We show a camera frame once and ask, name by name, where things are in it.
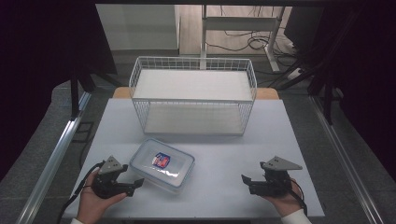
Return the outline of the black stand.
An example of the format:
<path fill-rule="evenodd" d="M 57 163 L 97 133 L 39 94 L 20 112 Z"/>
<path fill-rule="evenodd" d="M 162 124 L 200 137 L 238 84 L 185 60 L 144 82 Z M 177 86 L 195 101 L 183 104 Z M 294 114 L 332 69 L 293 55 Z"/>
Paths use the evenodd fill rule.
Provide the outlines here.
<path fill-rule="evenodd" d="M 86 92 L 92 92 L 95 84 L 91 78 L 91 73 L 85 67 L 76 67 L 73 69 L 70 77 L 71 92 L 71 120 L 75 120 L 79 113 L 78 85 Z"/>

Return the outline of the white metal desk frame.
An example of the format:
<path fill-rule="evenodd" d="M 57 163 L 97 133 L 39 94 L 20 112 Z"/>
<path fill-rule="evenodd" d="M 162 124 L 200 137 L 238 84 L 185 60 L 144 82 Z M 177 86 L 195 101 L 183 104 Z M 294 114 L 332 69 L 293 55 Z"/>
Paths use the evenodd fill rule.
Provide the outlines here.
<path fill-rule="evenodd" d="M 280 69 L 274 55 L 274 44 L 280 24 L 283 19 L 285 7 L 281 7 L 274 17 L 271 18 L 248 18 L 248 17 L 208 17 L 207 6 L 202 5 L 202 38 L 200 47 L 200 57 L 206 57 L 206 32 L 207 31 L 256 31 L 269 32 L 268 43 L 264 51 L 272 71 L 279 73 Z"/>

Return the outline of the wooden table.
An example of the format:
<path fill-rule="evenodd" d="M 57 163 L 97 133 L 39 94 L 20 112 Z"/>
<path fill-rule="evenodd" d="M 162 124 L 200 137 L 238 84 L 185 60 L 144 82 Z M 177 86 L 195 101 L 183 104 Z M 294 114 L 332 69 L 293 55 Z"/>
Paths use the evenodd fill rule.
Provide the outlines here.
<path fill-rule="evenodd" d="M 113 97 L 117 99 L 129 99 L 130 92 L 128 87 L 116 88 Z M 258 88 L 256 98 L 258 100 L 279 100 L 278 93 L 273 88 Z"/>

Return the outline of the black curtain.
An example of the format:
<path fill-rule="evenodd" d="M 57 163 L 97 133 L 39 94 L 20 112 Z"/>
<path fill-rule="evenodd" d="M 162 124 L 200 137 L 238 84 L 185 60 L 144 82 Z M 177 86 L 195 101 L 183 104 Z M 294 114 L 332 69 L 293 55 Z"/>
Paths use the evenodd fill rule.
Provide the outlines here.
<path fill-rule="evenodd" d="M 318 34 L 334 32 L 353 8 L 358 17 L 331 65 L 334 86 L 346 117 L 396 181 L 396 0 L 329 5 Z"/>
<path fill-rule="evenodd" d="M 0 180 L 77 76 L 117 72 L 95 0 L 0 0 Z"/>

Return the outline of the white power strip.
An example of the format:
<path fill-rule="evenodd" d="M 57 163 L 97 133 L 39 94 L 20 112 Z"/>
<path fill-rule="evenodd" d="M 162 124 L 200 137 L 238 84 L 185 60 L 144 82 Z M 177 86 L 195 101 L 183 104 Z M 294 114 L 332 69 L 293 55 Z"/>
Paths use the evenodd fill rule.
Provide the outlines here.
<path fill-rule="evenodd" d="M 298 77 L 300 74 L 302 74 L 304 72 L 304 70 L 302 68 L 296 68 L 294 71 L 292 71 L 289 75 L 288 75 L 288 80 L 293 80 L 296 77 Z"/>

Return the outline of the dark panel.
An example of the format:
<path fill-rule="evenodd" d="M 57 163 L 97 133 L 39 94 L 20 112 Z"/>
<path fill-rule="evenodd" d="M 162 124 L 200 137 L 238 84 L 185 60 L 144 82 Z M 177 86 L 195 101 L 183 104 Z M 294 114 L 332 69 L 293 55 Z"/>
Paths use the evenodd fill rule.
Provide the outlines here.
<path fill-rule="evenodd" d="M 284 35 L 300 52 L 308 52 L 319 42 L 322 7 L 293 7 Z"/>

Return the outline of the person's right hand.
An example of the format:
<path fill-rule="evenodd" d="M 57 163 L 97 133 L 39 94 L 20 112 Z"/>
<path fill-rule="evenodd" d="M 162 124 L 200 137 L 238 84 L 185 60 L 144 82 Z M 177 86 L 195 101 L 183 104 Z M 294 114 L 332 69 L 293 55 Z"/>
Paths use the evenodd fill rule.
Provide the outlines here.
<path fill-rule="evenodd" d="M 294 197 L 294 195 L 297 195 L 300 199 L 303 198 L 300 188 L 294 179 L 291 180 L 291 185 L 293 191 L 292 194 L 288 193 L 281 198 L 264 196 L 264 199 L 275 207 L 281 217 L 288 216 L 302 208 L 298 200 Z"/>

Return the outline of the clear plastic container with lid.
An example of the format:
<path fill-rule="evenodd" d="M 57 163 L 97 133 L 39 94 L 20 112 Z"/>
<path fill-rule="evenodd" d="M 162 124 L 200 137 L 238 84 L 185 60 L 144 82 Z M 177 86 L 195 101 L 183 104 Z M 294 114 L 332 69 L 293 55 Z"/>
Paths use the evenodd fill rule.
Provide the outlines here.
<path fill-rule="evenodd" d="M 130 160 L 131 168 L 154 184 L 179 193 L 195 164 L 195 158 L 157 139 L 147 139 Z"/>

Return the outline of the aluminium rail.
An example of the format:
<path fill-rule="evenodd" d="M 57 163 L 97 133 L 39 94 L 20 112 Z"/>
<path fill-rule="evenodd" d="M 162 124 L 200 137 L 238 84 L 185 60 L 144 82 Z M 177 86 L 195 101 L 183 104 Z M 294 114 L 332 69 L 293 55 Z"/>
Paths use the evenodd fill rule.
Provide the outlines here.
<path fill-rule="evenodd" d="M 38 178 L 35 187 L 33 188 L 25 206 L 21 210 L 21 213 L 15 224 L 33 223 L 35 216 L 50 188 L 50 184 L 52 183 L 52 180 L 54 179 L 60 167 L 66 150 L 68 149 L 68 146 L 70 145 L 73 136 L 77 131 L 78 125 L 81 122 L 82 116 L 91 97 L 92 95 L 90 93 L 84 91 L 79 98 L 77 104 L 77 114 L 66 123 L 61 137 L 53 149 L 46 166 Z"/>
<path fill-rule="evenodd" d="M 324 116 L 324 108 L 321 105 L 320 99 L 317 96 L 309 96 L 312 106 L 315 108 L 319 122 L 321 123 L 325 133 L 327 134 L 334 153 L 336 154 L 346 177 L 355 192 L 361 208 L 366 215 L 370 224 L 385 224 L 384 219 L 381 217 L 378 208 L 371 196 L 369 190 L 363 184 L 355 166 L 347 155 L 347 152 L 342 144 L 334 127 L 326 120 Z"/>

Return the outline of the person's left hand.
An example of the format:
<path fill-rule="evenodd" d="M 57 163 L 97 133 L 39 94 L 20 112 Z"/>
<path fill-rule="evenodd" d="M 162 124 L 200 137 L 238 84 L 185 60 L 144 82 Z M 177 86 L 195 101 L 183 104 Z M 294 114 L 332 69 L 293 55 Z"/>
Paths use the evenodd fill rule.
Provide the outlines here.
<path fill-rule="evenodd" d="M 107 208 L 127 197 L 126 193 L 121 193 L 108 199 L 98 197 L 92 190 L 92 181 L 97 174 L 97 170 L 90 173 L 80 193 L 78 214 L 74 218 L 84 224 L 95 224 L 100 220 Z"/>

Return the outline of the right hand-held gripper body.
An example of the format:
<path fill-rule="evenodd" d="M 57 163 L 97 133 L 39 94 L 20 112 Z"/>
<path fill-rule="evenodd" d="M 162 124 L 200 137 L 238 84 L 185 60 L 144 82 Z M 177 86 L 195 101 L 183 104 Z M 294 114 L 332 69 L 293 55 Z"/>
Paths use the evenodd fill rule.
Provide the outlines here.
<path fill-rule="evenodd" d="M 274 156 L 265 163 L 263 195 L 269 197 L 282 197 L 292 189 L 289 171 L 302 170 L 303 167 L 278 156 Z"/>

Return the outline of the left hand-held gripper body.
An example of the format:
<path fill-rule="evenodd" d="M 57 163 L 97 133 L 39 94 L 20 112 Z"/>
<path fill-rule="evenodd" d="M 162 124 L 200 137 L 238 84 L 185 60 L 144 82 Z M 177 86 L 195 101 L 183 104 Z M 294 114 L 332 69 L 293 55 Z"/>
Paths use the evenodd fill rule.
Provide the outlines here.
<path fill-rule="evenodd" d="M 92 181 L 92 190 L 98 197 L 108 199 L 126 193 L 128 185 L 117 181 L 122 173 L 122 165 L 113 156 L 110 156 L 100 167 L 98 174 Z"/>

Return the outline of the white wire rack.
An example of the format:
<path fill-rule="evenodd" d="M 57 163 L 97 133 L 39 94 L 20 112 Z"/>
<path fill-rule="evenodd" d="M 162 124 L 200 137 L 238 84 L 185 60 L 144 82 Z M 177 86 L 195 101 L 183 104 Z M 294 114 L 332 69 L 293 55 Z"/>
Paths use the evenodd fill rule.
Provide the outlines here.
<path fill-rule="evenodd" d="M 249 59 L 141 56 L 129 89 L 146 134 L 242 135 L 257 80 Z"/>

